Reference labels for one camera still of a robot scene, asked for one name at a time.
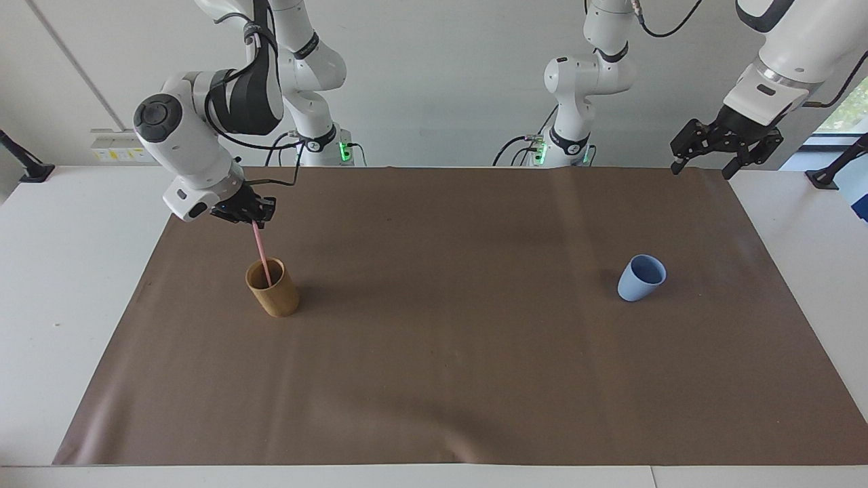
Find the black mount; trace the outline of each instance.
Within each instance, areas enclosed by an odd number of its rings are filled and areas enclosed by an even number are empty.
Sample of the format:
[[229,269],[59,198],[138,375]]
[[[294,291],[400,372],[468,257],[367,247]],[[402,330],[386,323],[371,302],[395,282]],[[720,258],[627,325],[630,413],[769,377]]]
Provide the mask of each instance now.
[[21,183],[42,183],[54,171],[55,165],[40,161],[39,158],[32,155],[27,149],[12,141],[2,130],[0,130],[0,144],[3,144],[24,166],[24,176],[18,180]]
[[735,153],[722,170],[723,177],[729,180],[745,166],[766,162],[783,141],[783,135],[774,124],[761,126],[724,106],[711,124],[693,119],[672,140],[669,146],[678,158],[672,163],[672,173],[679,174],[697,156]]
[[261,197],[253,191],[246,182],[235,195],[214,205],[211,215],[233,224],[238,222],[253,223],[256,227],[265,228],[266,222],[274,216],[277,199],[273,196]]
[[591,138],[591,134],[588,134],[587,137],[582,139],[581,141],[571,141],[566,137],[561,137],[556,131],[555,126],[552,126],[549,131],[549,137],[551,141],[558,147],[563,150],[563,153],[567,156],[575,156],[582,152],[582,149],[588,145],[588,140]]
[[320,137],[304,137],[303,135],[300,137],[301,141],[305,144],[305,151],[309,153],[321,153],[326,149],[326,146],[334,141],[335,137],[338,136],[338,127],[332,124],[332,128],[329,129],[324,135]]
[[823,169],[805,171],[805,174],[808,176],[808,180],[811,181],[815,188],[821,190],[837,190],[838,185],[835,184],[835,175],[838,174],[838,171],[844,169],[854,159],[858,159],[866,154],[868,154],[868,133],[862,134],[862,136],[859,137],[852,146],[847,148],[847,150],[844,151],[842,155],[838,156],[838,159],[833,161],[829,166]]

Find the white wall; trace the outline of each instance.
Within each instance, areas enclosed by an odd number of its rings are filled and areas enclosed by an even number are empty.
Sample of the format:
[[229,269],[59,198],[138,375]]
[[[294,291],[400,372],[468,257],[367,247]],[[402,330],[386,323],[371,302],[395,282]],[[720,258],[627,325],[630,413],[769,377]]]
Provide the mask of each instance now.
[[[214,26],[193,0],[35,0],[75,58],[125,121],[175,71],[239,67],[240,33]],[[35,24],[25,0],[4,3],[0,110],[34,152],[59,163],[92,162],[88,129],[112,122]],[[555,56],[590,52],[580,0],[308,0],[315,28],[347,61],[344,88],[325,94],[332,113],[372,164],[488,165],[514,135],[535,131],[554,106],[543,69]],[[676,24],[692,0],[646,5],[656,30]],[[596,164],[668,166],[668,143],[690,118],[714,118],[756,56],[762,36],[742,25],[734,0],[704,2],[668,39],[640,32],[631,53],[641,73],[626,94],[596,97]],[[827,99],[851,56],[820,92]],[[777,168],[825,117],[802,110],[782,124]],[[292,127],[285,122],[284,129]],[[243,153],[247,163],[264,155]],[[726,156],[702,161],[722,166]]]

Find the green indicator light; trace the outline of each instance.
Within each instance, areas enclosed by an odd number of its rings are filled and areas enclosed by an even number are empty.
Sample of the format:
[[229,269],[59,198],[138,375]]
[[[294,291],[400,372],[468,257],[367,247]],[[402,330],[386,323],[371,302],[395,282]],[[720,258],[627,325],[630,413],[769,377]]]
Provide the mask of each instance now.
[[346,162],[346,161],[350,161],[351,157],[352,157],[352,153],[350,152],[350,149],[346,146],[346,143],[341,142],[340,143],[340,159]]
[[536,151],[536,157],[534,158],[534,164],[537,166],[542,166],[545,163],[545,154],[549,152],[549,145],[545,142],[540,143],[540,148]]
[[594,164],[594,159],[596,158],[596,146],[591,144],[585,149],[585,158],[582,160],[583,166],[591,166]]

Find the black strap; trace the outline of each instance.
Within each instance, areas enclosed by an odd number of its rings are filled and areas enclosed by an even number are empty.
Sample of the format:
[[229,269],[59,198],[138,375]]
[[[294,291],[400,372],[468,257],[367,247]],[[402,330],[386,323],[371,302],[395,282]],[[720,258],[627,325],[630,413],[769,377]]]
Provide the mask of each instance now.
[[549,131],[549,137],[558,148],[563,149],[563,153],[565,155],[575,156],[581,153],[582,149],[584,149],[584,147],[588,144],[588,140],[590,140],[591,134],[588,134],[588,137],[585,137],[581,141],[571,141],[570,139],[567,139],[565,137],[560,137],[555,132],[555,128],[552,127]]
[[792,7],[796,0],[773,0],[768,9],[761,16],[752,16],[741,8],[741,5],[736,4],[735,9],[739,14],[741,22],[747,24],[753,30],[763,34],[774,29],[778,25],[780,19],[784,18],[786,12]]
[[237,134],[238,131],[233,127],[232,118],[229,116],[229,105],[226,100],[226,84],[223,82],[227,76],[232,74],[231,69],[221,69],[214,73],[211,78],[211,106],[214,107],[214,114],[217,115],[217,120],[223,126],[223,130],[230,134]]
[[628,51],[630,51],[630,43],[624,44],[624,49],[621,49],[621,52],[615,55],[608,55],[602,51],[602,49],[594,49],[594,52],[599,52],[600,57],[606,63],[618,63],[621,59],[624,59],[624,56],[627,55]]
[[244,24],[244,39],[247,41],[247,44],[250,43],[249,39],[254,34],[264,37],[272,46],[277,46],[277,41],[274,40],[274,34],[270,29],[252,22]]
[[293,57],[295,57],[295,59],[298,59],[299,61],[301,61],[302,59],[305,59],[306,57],[310,56],[311,53],[313,53],[313,51],[315,51],[317,49],[318,46],[319,46],[319,34],[314,32],[313,37],[311,37],[311,40],[308,41],[307,44],[305,44],[305,47],[293,52]]
[[[338,128],[335,127],[334,124],[332,124],[332,128],[325,135],[321,135],[320,137],[317,137],[315,139],[310,139],[310,138],[303,136],[303,137],[301,137],[301,140],[305,144],[305,151],[310,151],[312,153],[321,153],[321,152],[323,152],[323,149],[326,148],[326,145],[329,142],[334,141],[334,138],[337,135],[338,135]],[[312,142],[316,144],[313,148],[311,148]]]

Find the blue cup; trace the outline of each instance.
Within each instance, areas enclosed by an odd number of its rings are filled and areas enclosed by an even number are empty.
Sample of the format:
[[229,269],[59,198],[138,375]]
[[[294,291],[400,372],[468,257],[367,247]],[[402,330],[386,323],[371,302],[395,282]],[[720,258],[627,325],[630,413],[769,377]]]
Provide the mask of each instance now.
[[618,294],[626,301],[648,296],[666,281],[666,268],[654,256],[639,254],[627,264],[618,282]]

